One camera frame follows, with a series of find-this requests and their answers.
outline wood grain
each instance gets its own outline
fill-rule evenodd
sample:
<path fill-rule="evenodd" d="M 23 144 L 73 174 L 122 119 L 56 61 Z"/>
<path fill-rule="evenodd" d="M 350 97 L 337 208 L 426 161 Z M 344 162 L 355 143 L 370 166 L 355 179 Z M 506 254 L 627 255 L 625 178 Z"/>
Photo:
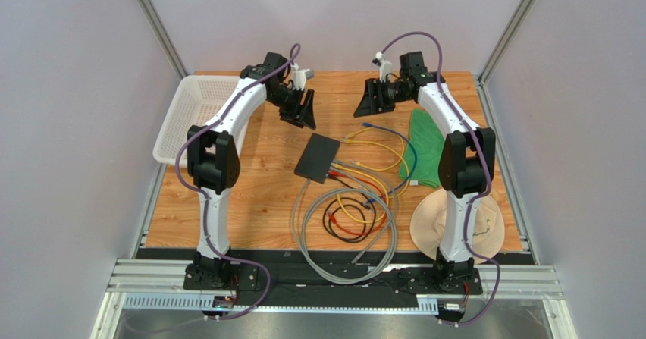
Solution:
<path fill-rule="evenodd" d="M 202 72 L 199 74 L 237 74 Z M 318 72 L 308 81 L 307 86 L 315 90 L 314 114 L 316 133 L 334 139 L 361 128 L 361 122 L 395 129 L 408 135 L 410 113 L 419 108 L 414 102 L 397 105 L 392 113 L 355 119 L 352 114 L 363 94 L 364 80 L 376 77 L 368 71 Z M 478 124 L 486 125 L 472 75 L 467 72 L 446 72 L 451 93 L 464 111 Z M 304 180 L 293 174 L 311 130 L 299 129 L 278 119 L 278 109 L 268 103 L 259 108 L 249 120 L 243 151 L 240 156 L 242 172 L 231 193 L 229 208 L 229 238 L 231 246 L 246 249 L 296 249 L 289 220 L 294 199 Z M 369 131 L 362 134 L 364 140 L 386 143 L 400 150 L 400 142 L 390 133 Z M 377 146 L 342 144 L 337 158 L 343 161 L 357 160 L 372 167 L 385 167 L 395 162 L 395 156 Z M 383 175 L 393 185 L 400 182 L 397 169 Z M 339 187 L 329 180 L 324 185 L 310 184 L 301 214 L 321 193 Z M 199 239 L 199 204 L 196 193 L 179 184 L 174 171 L 166 171 L 161 192 L 152 217 L 146 246 L 195 247 Z M 399 251 L 417 250 L 409 234 L 409 222 L 416 206 L 434 189 L 410 187 L 400 197 L 397 213 Z M 496 166 L 492 196 L 498 202 L 505 221 L 505 243 L 503 251 L 522 250 L 519 234 L 514 222 L 509 201 L 506 197 L 500 169 Z M 330 237 L 321 225 L 322 208 L 313 216 L 307 227 L 309 247 L 325 250 L 357 250 L 364 243 L 348 244 Z M 340 214 L 340 223 L 347 229 L 360 231 L 360 224 Z M 373 246 L 374 250 L 386 248 L 388 234 L 383 234 Z"/>

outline green towel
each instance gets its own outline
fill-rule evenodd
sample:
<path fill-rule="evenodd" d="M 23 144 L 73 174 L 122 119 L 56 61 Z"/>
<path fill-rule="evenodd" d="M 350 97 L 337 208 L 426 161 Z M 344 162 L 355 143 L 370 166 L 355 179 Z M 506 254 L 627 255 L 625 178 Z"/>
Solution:
<path fill-rule="evenodd" d="M 433 118 L 423 109 L 415 109 L 410 116 L 410 142 L 417 152 L 417 167 L 410 177 L 417 180 L 421 185 L 438 188 L 440 178 L 437 175 L 437 167 L 440 164 L 442 149 L 444 148 L 444 136 L 437 128 Z M 404 159 L 409 168 L 415 161 L 410 147 L 406 147 Z M 400 164 L 400 178 L 406 178 L 406 168 Z"/>

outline metal floor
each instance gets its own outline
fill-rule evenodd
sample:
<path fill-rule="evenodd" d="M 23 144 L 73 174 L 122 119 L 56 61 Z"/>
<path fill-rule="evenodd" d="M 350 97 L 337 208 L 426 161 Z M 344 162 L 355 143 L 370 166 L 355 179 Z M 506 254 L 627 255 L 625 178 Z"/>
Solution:
<path fill-rule="evenodd" d="M 470 300 L 465 319 L 484 302 Z M 157 309 L 124 310 L 123 318 L 139 330 L 155 330 L 198 318 L 200 312 Z M 119 325 L 116 338 L 149 337 Z M 155 338 L 359 339 L 375 338 L 552 338 L 541 300 L 498 300 L 474 325 L 456 330 L 426 315 L 365 315 L 256 312 L 231 322 L 197 322 Z"/>

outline laundry basket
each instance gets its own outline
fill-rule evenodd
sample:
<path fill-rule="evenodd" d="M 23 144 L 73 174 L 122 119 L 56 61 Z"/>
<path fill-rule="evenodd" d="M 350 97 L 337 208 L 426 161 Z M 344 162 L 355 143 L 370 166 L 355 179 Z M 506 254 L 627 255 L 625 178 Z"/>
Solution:
<path fill-rule="evenodd" d="M 158 162 L 174 165 L 177 152 L 187 141 L 190 126 L 202 126 L 213 118 L 231 97 L 238 80 L 235 76 L 191 75 L 183 78 L 157 136 L 153 157 Z M 246 127 L 247 124 L 240 134 L 234 136 L 238 153 L 244 143 Z M 186 152 L 182 155 L 180 167 L 187 167 Z"/>

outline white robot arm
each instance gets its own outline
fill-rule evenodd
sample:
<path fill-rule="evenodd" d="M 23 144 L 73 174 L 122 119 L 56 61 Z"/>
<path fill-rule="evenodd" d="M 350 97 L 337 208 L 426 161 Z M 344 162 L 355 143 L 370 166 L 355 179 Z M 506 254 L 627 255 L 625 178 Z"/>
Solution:
<path fill-rule="evenodd" d="M 245 78 L 240 79 L 234 91 L 236 95 L 241 91 L 245 86 L 256 81 L 255 79 Z M 247 90 L 245 94 L 240 98 L 238 102 L 233 105 L 233 108 L 229 111 L 228 116 L 216 127 L 213 127 L 211 131 L 216 133 L 228 132 L 231 136 L 236 138 L 240 135 L 240 131 L 243 126 L 251 118 L 251 114 L 262 105 L 267 99 L 267 89 L 265 85 L 256 85 L 251 89 Z M 229 98 L 227 102 L 223 105 L 222 109 L 226 109 L 228 104 L 233 102 L 233 98 Z M 221 117 L 221 111 L 216 114 L 210 121 L 207 121 L 205 125 L 209 125 L 219 120 Z M 238 155 L 242 152 L 242 145 L 236 146 L 236 152 Z M 221 193 L 217 194 L 215 190 L 204 188 L 204 190 L 209 195 L 210 206 L 207 211 L 207 224 L 209 229 L 209 234 L 211 235 L 211 242 L 215 245 L 215 249 L 218 252 L 227 252 L 229 250 L 229 237 L 227 235 L 227 212 L 229 210 L 229 197 L 231 195 L 231 189 L 227 188 L 222 190 Z M 202 194 L 199 194 L 199 206 L 200 212 L 199 216 L 204 216 L 204 200 L 205 197 Z M 202 224 L 199 225 L 199 243 L 197 246 L 197 251 L 202 254 L 202 256 L 208 257 L 210 259 L 218 259 L 218 257 L 211 251 L 209 245 L 206 243 L 206 236 L 204 235 L 204 229 Z"/>
<path fill-rule="evenodd" d="M 204 215 L 207 198 L 199 194 L 200 217 L 205 221 L 200 224 L 200 238 L 193 264 L 187 267 L 187 277 L 193 278 L 194 281 L 207 282 L 211 287 L 219 283 L 228 283 L 226 269 L 223 268 L 225 262 L 222 262 L 207 243 L 204 225 L 208 229 L 210 242 L 215 249 L 226 254 L 230 248 L 227 213 L 231 187 L 240 175 L 239 156 L 242 146 L 236 146 L 235 139 L 251 118 L 252 113 L 263 102 L 269 101 L 279 108 L 278 114 L 281 120 L 301 128 L 316 128 L 312 109 L 314 90 L 305 89 L 306 80 L 314 75 L 309 69 L 299 70 L 297 65 L 294 65 L 292 78 L 296 81 L 292 86 L 284 82 L 288 72 L 284 71 L 235 97 L 251 83 L 269 75 L 286 62 L 287 59 L 282 55 L 269 52 L 263 64 L 246 67 L 240 74 L 240 81 L 232 97 L 205 125 L 211 125 L 217 121 L 221 123 L 201 134 L 199 139 L 187 148 L 188 173 L 193 177 L 193 184 L 204 190 L 209 199 L 207 215 Z M 188 138 L 202 128 L 203 126 L 192 126 L 189 129 Z M 215 147 L 215 153 L 209 151 L 212 146 Z"/>
<path fill-rule="evenodd" d="M 392 65 L 380 52 L 373 64 L 380 71 Z M 364 96 L 354 116 L 393 111 L 397 102 L 415 100 L 430 114 L 446 136 L 438 172 L 442 187 L 447 191 L 447 223 L 433 269 L 436 286 L 441 290 L 452 291 L 472 277 L 473 257 L 466 248 L 463 237 L 466 235 L 467 243 L 471 244 L 479 199 L 472 203 L 469 217 L 466 216 L 467 204 L 474 196 L 484 192 L 487 186 L 485 170 L 479 157 L 467 157 L 466 149 L 475 150 L 475 143 L 479 143 L 490 176 L 493 176 L 496 136 L 491 128 L 480 128 L 464 113 L 444 81 L 436 80 L 436 73 L 428 72 L 421 52 L 401 55 L 400 66 L 400 79 L 394 82 L 389 81 L 383 72 L 380 72 L 378 79 L 365 81 Z M 442 83 L 443 87 L 440 88 L 438 83 Z M 447 100 L 455 105 L 457 114 Z M 466 124 L 475 131 L 477 141 L 472 140 Z"/>

